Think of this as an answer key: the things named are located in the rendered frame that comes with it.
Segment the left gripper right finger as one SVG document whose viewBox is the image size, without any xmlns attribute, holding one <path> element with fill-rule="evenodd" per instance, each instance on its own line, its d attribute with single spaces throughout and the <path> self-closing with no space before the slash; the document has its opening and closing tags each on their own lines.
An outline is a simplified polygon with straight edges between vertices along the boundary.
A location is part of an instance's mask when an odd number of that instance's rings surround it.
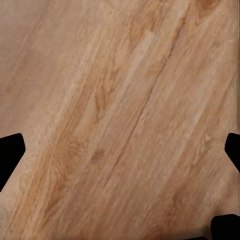
<svg viewBox="0 0 240 240">
<path fill-rule="evenodd" d="M 240 135 L 230 133 L 226 139 L 225 152 L 240 172 Z"/>
</svg>

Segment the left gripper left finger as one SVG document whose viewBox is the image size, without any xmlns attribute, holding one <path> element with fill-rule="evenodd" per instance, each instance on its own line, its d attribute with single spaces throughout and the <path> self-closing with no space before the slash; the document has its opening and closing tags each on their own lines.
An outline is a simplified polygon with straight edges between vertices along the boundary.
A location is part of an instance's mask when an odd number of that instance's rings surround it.
<svg viewBox="0 0 240 240">
<path fill-rule="evenodd" d="M 0 138 L 0 192 L 26 152 L 21 133 Z"/>
</svg>

